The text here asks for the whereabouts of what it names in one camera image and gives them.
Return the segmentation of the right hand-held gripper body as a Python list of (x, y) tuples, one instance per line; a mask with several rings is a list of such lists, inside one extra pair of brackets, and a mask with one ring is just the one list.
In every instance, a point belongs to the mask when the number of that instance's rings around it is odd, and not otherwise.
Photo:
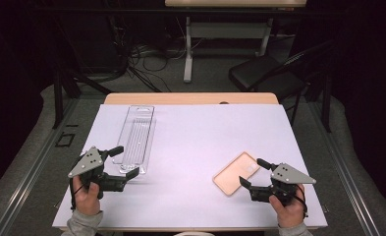
[(287, 163), (271, 163), (271, 165), (271, 185), (268, 187), (254, 186), (254, 191), (249, 191), (250, 198), (253, 201), (268, 203), (269, 197), (274, 195), (285, 207), (296, 198), (296, 191), (299, 184), (316, 183), (314, 178), (311, 178)]

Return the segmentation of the clear plastic packaging box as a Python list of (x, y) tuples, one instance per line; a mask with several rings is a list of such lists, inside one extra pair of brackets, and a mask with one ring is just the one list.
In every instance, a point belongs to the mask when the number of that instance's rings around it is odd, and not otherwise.
[(156, 119), (151, 105), (129, 107), (117, 145), (124, 151), (113, 158), (122, 174), (139, 168), (145, 174), (149, 162)]

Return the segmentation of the black metal stand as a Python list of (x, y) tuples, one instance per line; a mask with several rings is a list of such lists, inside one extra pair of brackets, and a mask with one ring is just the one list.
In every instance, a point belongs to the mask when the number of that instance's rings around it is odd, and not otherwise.
[(54, 129), (57, 129), (64, 119), (63, 91), (65, 91), (70, 98), (79, 98), (82, 95), (77, 82), (84, 83), (103, 94), (111, 93), (109, 88), (100, 85), (76, 70), (58, 67), (55, 71), (53, 80), (55, 103)]

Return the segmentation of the beige phone case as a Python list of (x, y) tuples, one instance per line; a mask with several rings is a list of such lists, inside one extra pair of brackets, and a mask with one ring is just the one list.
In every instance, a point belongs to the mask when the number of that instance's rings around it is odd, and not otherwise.
[(226, 196), (232, 196), (241, 187), (240, 178), (247, 180), (259, 168), (256, 160), (244, 151), (223, 167), (212, 180)]

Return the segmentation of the person's left hand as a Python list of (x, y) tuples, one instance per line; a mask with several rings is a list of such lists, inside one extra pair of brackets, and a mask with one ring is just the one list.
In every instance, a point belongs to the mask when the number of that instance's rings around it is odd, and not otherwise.
[(77, 210), (88, 216), (100, 213), (100, 201), (97, 198), (99, 186), (91, 182), (86, 188), (79, 176), (73, 178), (74, 196)]

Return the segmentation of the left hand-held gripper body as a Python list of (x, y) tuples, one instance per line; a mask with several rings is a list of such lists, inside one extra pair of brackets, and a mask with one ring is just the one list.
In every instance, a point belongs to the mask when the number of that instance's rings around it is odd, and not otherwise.
[(113, 157), (108, 155), (108, 150), (91, 147), (77, 159), (68, 177), (73, 179), (79, 176), (85, 187), (89, 187), (91, 182), (96, 183), (99, 186), (99, 199), (104, 192), (122, 192), (127, 179), (124, 176), (111, 176), (104, 171), (108, 157)]

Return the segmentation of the person's right hand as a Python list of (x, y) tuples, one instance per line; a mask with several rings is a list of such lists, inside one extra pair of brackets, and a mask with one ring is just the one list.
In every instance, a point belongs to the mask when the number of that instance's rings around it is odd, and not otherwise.
[(304, 221), (304, 186), (298, 185), (296, 198), (288, 206), (283, 206), (276, 196), (271, 195), (269, 202), (277, 213), (277, 222), (281, 228), (292, 228)]

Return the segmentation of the metal floor rail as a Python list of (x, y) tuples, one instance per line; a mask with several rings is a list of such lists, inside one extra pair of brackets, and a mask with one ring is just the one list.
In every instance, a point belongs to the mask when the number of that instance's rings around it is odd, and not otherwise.
[(0, 182), (0, 236), (60, 236), (52, 226), (68, 188), (66, 172), (82, 147), (77, 99), (66, 103), (59, 127), (42, 111), (25, 144)]
[(351, 174), (348, 165), (337, 146), (337, 143), (332, 137), (332, 134), (328, 133), (322, 124), (321, 109), (319, 108), (319, 105), (309, 102), (307, 106), (310, 113), (314, 116), (316, 127), (328, 148), (337, 174), (342, 182), (343, 188), (345, 189), (346, 195), (349, 198), (351, 206), (354, 209), (365, 236), (381, 236), (377, 225), (375, 224), (374, 219), (372, 218), (371, 213), (366, 206), (362, 195), (360, 194), (353, 175)]

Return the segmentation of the black chair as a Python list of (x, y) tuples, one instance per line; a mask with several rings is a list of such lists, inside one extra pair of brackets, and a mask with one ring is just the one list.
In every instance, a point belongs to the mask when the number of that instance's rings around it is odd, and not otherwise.
[(240, 91), (271, 92), (279, 101), (294, 96), (291, 124), (294, 124), (303, 90), (320, 74), (317, 62), (325, 59), (332, 50), (333, 41), (328, 40), (301, 51), (284, 62), (263, 55), (248, 60), (229, 70), (230, 81)]

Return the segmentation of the white-framed desk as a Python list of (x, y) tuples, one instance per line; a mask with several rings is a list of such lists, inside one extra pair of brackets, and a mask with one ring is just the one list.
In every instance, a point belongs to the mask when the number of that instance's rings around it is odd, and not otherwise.
[[(290, 10), (303, 8), (307, 0), (165, 0), (166, 7), (176, 10), (186, 8), (187, 10)], [(268, 38), (272, 29), (272, 18), (257, 20), (255, 23), (239, 23), (237, 20), (221, 21), (196, 21), (186, 17), (186, 63), (184, 71), (184, 82), (192, 81), (193, 73), (193, 38), (252, 38), (260, 39), (261, 44), (258, 54), (263, 55), (266, 51)]]

